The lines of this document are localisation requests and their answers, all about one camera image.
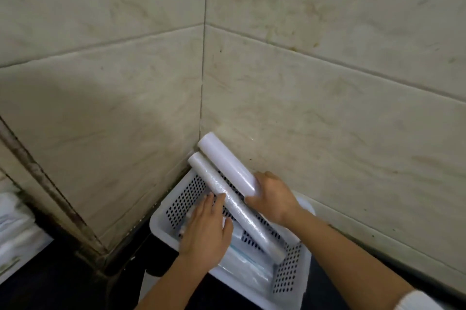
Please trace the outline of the person's left hand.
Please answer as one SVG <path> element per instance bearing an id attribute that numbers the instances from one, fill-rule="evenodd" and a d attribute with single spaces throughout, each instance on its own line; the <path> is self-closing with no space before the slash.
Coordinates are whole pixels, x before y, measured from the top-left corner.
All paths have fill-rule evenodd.
<path id="1" fill-rule="evenodd" d="M 225 195 L 215 197 L 215 214 L 211 218 L 203 218 L 203 201 L 198 202 L 193 210 L 190 226 L 182 237 L 179 246 L 179 255 L 196 255 L 198 257 L 213 256 L 219 262 L 230 245 L 222 245 L 223 207 Z"/>

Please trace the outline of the person's right hand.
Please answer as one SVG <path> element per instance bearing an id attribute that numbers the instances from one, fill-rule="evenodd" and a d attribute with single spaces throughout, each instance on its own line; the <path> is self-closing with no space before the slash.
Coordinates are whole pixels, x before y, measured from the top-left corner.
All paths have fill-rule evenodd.
<path id="1" fill-rule="evenodd" d="M 265 200 L 263 216 L 280 226 L 293 231 L 302 213 L 296 197 L 288 186 L 273 173 L 256 172 L 254 174 L 260 192 L 254 196 L 261 196 Z"/>

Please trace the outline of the smooth white plastic roll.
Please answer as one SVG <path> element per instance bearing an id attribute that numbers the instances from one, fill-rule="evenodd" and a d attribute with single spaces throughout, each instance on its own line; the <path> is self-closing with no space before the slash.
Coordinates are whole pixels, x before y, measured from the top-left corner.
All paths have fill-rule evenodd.
<path id="1" fill-rule="evenodd" d="M 253 173 L 230 151 L 229 148 L 213 133 L 206 134 L 199 142 L 200 153 L 230 184 L 231 188 L 244 201 L 245 196 L 254 196 L 260 192 Z M 271 230 L 284 245 L 296 245 L 299 239 L 287 229 L 271 223 Z"/>

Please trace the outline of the person's right forearm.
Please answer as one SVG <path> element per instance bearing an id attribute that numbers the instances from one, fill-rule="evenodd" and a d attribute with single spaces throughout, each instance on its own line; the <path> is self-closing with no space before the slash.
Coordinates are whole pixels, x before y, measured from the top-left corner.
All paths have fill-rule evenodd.
<path id="1" fill-rule="evenodd" d="M 371 254 L 300 206 L 283 217 L 351 310 L 395 310 L 415 289 Z"/>

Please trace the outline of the person's left forearm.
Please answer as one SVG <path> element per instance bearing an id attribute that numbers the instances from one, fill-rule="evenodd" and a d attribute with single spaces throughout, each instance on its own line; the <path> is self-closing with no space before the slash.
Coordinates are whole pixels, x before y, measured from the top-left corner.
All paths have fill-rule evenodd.
<path id="1" fill-rule="evenodd" d="M 134 310 L 184 310 L 219 258 L 181 254 Z"/>

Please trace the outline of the shiny clear-wrapped white roll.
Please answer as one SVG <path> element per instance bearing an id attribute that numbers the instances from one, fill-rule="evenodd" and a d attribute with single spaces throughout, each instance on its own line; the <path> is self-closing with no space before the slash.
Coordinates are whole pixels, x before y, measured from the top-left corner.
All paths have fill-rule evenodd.
<path id="1" fill-rule="evenodd" d="M 259 248 L 275 264 L 281 264 L 287 256 L 283 243 L 273 235 L 271 228 L 259 220 L 259 216 L 234 192 L 230 184 L 200 153 L 196 152 L 188 159 L 190 166 L 203 179 L 215 195 L 224 194 L 224 207 L 231 216 L 250 235 Z"/>

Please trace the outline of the clear plastic packet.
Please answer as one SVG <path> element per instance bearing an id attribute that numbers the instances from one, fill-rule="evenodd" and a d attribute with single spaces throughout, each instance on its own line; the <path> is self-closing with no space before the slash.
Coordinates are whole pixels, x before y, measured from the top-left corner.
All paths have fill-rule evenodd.
<path id="1" fill-rule="evenodd" d="M 230 246 L 218 266 L 249 288 L 266 295 L 271 290 L 275 265 L 245 233 L 233 221 Z"/>

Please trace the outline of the white perforated plastic basket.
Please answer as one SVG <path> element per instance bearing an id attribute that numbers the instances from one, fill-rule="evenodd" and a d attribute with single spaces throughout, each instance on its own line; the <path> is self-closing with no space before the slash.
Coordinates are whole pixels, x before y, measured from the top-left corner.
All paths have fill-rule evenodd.
<path id="1" fill-rule="evenodd" d="M 178 251 L 181 239 L 179 231 L 188 210 L 209 191 L 204 180 L 191 169 L 152 214 L 149 223 L 151 233 Z M 255 290 L 221 266 L 212 269 L 209 274 L 264 310 L 300 310 L 307 288 L 311 253 L 301 242 L 288 245 L 259 213 L 254 212 L 254 215 L 287 252 L 283 262 L 273 266 L 271 281 L 263 290 Z"/>

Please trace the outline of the white plastic bags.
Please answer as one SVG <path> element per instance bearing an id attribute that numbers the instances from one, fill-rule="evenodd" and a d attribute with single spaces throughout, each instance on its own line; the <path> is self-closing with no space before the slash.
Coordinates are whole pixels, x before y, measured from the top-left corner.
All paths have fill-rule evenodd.
<path id="1" fill-rule="evenodd" d="M 0 285 L 52 241 L 15 193 L 0 193 Z"/>

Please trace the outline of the white sleeve cuff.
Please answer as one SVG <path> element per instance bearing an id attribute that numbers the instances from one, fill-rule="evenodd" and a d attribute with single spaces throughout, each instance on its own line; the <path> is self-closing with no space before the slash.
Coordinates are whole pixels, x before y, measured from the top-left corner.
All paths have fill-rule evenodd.
<path id="1" fill-rule="evenodd" d="M 430 296 L 419 290 L 404 295 L 394 310 L 444 310 Z"/>

